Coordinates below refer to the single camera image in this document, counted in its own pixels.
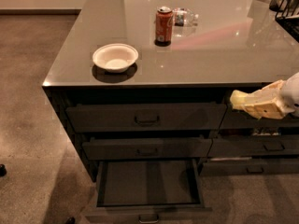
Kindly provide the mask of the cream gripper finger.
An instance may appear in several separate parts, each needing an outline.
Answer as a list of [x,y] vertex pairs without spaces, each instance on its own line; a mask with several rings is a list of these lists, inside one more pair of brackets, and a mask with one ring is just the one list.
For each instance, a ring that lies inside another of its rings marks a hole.
[[252,113],[262,113],[264,109],[262,108],[262,101],[257,97],[245,97],[240,101],[240,105],[247,112]]
[[263,87],[264,91],[272,91],[272,92],[280,92],[282,87],[285,85],[286,81],[285,80],[277,80],[275,82],[272,82],[271,84]]

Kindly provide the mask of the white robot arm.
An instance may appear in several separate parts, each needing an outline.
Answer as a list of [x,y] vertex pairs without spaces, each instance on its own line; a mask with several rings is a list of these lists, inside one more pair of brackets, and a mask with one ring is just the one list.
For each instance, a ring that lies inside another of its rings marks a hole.
[[298,118],[299,73],[247,94],[239,106],[256,119],[283,119],[289,114]]

